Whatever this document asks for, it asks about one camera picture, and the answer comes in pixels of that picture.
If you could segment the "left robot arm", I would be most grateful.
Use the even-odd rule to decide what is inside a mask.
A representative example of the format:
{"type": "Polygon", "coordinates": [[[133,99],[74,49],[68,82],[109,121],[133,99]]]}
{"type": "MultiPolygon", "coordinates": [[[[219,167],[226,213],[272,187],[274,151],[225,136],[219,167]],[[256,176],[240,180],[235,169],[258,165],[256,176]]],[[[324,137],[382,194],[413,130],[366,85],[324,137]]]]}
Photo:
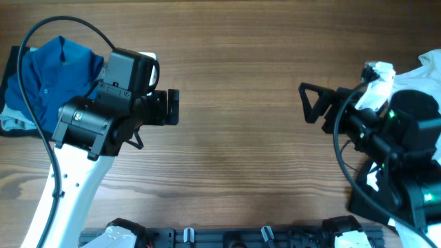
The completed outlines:
{"type": "Polygon", "coordinates": [[[152,52],[112,51],[94,99],[75,96],[58,112],[52,135],[60,179],[51,170],[23,247],[75,247],[96,191],[122,144],[143,148],[143,125],[177,125],[179,91],[157,90],[152,52]]]}

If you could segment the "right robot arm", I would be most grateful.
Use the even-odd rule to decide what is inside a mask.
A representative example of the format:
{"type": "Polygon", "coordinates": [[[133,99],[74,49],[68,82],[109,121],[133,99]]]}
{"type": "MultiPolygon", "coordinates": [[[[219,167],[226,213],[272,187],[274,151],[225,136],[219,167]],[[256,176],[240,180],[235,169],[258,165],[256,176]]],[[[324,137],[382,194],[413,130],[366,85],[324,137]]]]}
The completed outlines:
{"type": "Polygon", "coordinates": [[[440,246],[440,136],[438,103],[415,90],[388,104],[362,104],[361,83],[336,91],[301,83],[305,120],[325,118],[336,160],[352,187],[349,211],[386,225],[393,221],[403,244],[440,246]]]}

